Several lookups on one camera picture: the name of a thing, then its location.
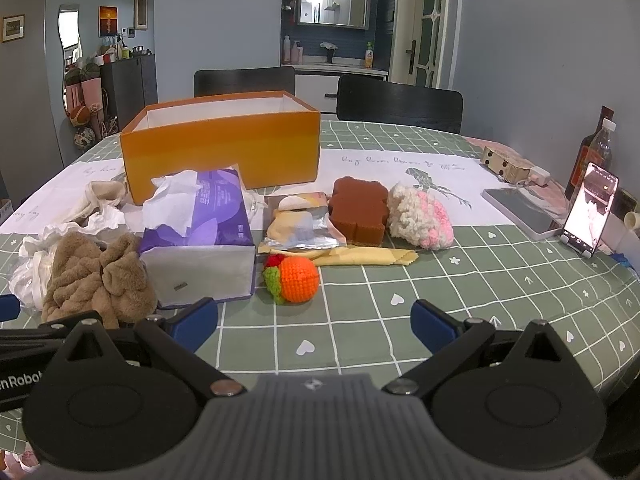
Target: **white bottle cap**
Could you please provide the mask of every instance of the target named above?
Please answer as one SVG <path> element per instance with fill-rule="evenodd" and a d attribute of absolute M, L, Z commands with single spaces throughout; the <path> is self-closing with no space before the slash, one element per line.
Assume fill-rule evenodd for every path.
<path fill-rule="evenodd" d="M 610 132 L 615 132 L 616 131 L 616 123 L 613 122 L 613 121 L 609 121 L 608 119 L 603 119 L 602 120 L 602 127 L 606 128 Z"/>

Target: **smartphone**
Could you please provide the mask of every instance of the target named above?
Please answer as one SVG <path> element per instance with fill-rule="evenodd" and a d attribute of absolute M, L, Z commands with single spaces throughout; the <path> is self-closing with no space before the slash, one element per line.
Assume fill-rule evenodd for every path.
<path fill-rule="evenodd" d="M 617 189 L 618 178 L 590 162 L 562 228 L 560 241 L 585 258 L 591 258 L 600 242 Z"/>

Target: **brown sponge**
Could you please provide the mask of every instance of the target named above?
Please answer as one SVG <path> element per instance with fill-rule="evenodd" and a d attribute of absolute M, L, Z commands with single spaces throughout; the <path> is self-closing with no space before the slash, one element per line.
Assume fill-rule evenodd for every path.
<path fill-rule="evenodd" d="M 380 246 L 389 216 L 388 195 L 379 182 L 344 176 L 334 182 L 329 218 L 348 244 Z"/>

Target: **picture frame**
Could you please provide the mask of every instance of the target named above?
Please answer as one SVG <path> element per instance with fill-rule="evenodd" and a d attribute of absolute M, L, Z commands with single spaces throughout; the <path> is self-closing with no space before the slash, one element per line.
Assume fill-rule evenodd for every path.
<path fill-rule="evenodd" d="M 2 43 L 24 38 L 24 14 L 2 18 Z"/>
<path fill-rule="evenodd" d="M 98 7 L 98 29 L 101 38 L 118 35 L 118 7 Z"/>
<path fill-rule="evenodd" d="M 148 29 L 148 0 L 133 0 L 133 26 L 136 30 Z"/>

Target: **purple tissue pack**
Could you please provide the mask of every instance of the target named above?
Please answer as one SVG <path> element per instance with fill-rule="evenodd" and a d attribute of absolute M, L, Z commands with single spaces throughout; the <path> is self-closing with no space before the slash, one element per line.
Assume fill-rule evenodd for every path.
<path fill-rule="evenodd" d="M 166 225 L 146 229 L 140 260 L 162 306 L 250 298 L 255 246 L 236 170 L 199 171 L 186 236 Z"/>

